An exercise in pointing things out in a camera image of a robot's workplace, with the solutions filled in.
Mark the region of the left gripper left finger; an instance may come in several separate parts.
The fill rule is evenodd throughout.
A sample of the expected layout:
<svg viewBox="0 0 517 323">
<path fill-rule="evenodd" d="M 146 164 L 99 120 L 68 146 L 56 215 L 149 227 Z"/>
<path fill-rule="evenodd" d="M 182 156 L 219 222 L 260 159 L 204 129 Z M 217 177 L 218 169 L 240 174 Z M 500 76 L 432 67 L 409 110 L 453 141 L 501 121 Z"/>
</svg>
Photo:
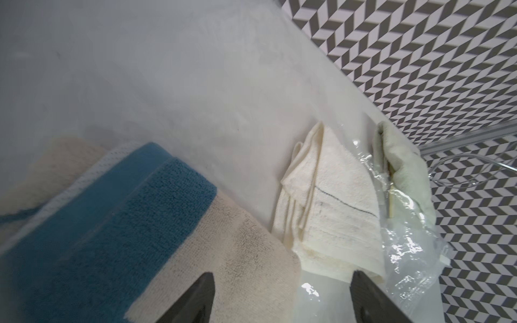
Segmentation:
<svg viewBox="0 0 517 323">
<path fill-rule="evenodd" d="M 157 323 L 209 323 L 215 297 L 213 273 L 205 272 Z"/>
</svg>

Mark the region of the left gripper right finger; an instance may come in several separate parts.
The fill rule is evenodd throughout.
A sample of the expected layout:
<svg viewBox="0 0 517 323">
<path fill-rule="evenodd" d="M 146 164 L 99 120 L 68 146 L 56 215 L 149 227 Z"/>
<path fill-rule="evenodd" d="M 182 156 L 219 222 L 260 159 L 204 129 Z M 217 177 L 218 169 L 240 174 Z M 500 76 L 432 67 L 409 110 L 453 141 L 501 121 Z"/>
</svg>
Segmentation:
<svg viewBox="0 0 517 323">
<path fill-rule="evenodd" d="M 363 271 L 354 271 L 350 293 L 358 323 L 412 323 Z"/>
</svg>

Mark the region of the clear plastic vacuum bag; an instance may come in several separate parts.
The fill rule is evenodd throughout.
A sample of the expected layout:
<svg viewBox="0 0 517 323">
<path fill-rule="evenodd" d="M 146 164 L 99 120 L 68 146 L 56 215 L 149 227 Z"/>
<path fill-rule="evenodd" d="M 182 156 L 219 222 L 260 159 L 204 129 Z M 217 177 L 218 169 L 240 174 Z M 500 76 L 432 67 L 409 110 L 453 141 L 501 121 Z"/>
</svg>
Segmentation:
<svg viewBox="0 0 517 323">
<path fill-rule="evenodd" d="M 376 171 L 373 148 L 366 154 L 358 150 L 349 152 L 369 171 L 378 197 L 386 278 L 377 284 L 405 315 L 410 316 L 449 265 L 450 247 L 436 226 L 430 228 L 413 215 L 390 218 L 388 187 L 391 181 L 389 176 Z M 332 280 L 339 287 L 351 284 Z"/>
</svg>

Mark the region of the white towel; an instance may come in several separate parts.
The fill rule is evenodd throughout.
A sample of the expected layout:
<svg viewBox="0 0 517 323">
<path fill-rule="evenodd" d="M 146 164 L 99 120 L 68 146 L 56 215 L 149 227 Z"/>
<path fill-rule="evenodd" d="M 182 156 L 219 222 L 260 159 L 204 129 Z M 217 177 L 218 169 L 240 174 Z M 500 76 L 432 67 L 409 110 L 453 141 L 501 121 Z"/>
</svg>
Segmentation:
<svg viewBox="0 0 517 323">
<path fill-rule="evenodd" d="M 345 283 L 354 271 L 376 283 L 386 278 L 370 173 L 322 122 L 295 145 L 271 232 L 297 254 L 303 271 Z"/>
</svg>

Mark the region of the blue and beige towel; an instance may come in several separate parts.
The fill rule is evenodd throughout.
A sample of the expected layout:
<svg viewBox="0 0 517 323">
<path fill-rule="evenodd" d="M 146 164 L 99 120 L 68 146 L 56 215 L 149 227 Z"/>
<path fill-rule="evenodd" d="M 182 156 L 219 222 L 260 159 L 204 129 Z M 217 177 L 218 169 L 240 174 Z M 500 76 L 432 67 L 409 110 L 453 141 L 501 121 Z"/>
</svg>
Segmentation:
<svg viewBox="0 0 517 323">
<path fill-rule="evenodd" d="M 1 199 L 2 322 L 157 322 L 205 272 L 209 322 L 290 322 L 300 270 L 156 143 L 65 139 Z"/>
</svg>

